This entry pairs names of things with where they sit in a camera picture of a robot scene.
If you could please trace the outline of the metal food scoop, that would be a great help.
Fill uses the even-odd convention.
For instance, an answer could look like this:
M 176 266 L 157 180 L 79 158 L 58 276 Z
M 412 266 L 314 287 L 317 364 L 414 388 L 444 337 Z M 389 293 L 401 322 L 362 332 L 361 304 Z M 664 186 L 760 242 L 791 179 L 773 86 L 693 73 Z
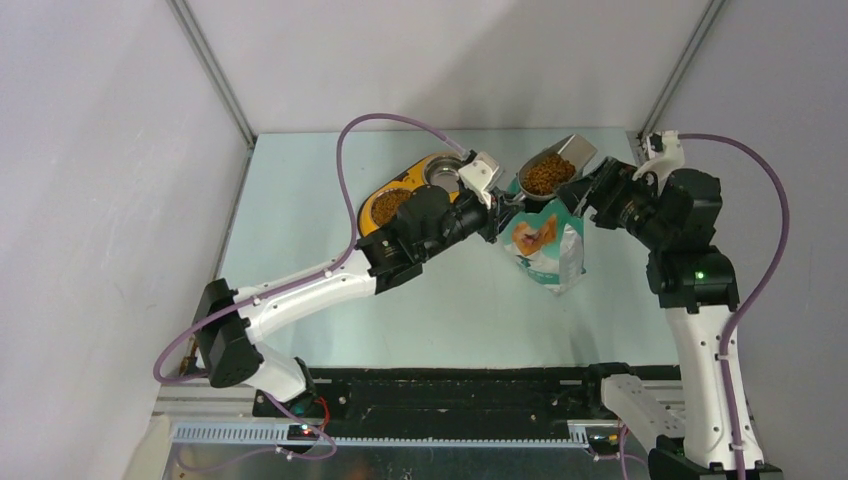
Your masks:
M 586 138 L 572 134 L 530 158 L 507 187 L 533 208 L 556 198 L 557 189 L 581 177 L 597 149 Z

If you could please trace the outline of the green pet food bag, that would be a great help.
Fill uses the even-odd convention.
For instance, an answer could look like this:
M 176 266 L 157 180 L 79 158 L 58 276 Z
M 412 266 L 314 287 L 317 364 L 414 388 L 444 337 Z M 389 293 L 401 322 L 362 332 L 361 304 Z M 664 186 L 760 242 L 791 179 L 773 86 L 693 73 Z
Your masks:
M 586 274 L 584 221 L 556 197 L 524 198 L 524 210 L 498 237 L 518 268 L 554 295 L 574 287 Z

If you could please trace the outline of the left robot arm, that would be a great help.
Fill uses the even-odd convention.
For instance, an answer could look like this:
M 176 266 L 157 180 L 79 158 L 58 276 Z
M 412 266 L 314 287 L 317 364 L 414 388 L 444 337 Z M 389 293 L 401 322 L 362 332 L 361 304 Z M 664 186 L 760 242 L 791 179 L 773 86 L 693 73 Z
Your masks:
M 193 325 L 210 386 L 246 384 L 271 395 L 292 416 L 311 412 L 316 390 L 304 361 L 284 357 L 266 339 L 332 305 L 407 283 L 428 260 L 474 234 L 495 242 L 523 211 L 525 196 L 499 188 L 489 195 L 485 204 L 468 188 L 451 199 L 440 187 L 419 187 L 386 224 L 337 259 L 252 287 L 232 288 L 223 278 L 207 284 Z

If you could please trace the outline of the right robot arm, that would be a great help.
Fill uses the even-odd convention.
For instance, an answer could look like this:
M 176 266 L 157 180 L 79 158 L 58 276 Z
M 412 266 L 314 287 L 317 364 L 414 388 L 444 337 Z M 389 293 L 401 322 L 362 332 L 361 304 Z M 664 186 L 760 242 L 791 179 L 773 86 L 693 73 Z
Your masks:
M 581 392 L 596 418 L 614 413 L 648 453 L 654 479 L 779 479 L 751 426 L 733 319 L 742 311 L 735 269 L 712 242 L 719 180 L 681 168 L 666 179 L 614 158 L 560 186 L 569 211 L 623 229 L 649 252 L 647 283 L 671 329 L 684 414 L 675 416 L 633 374 L 616 368 Z

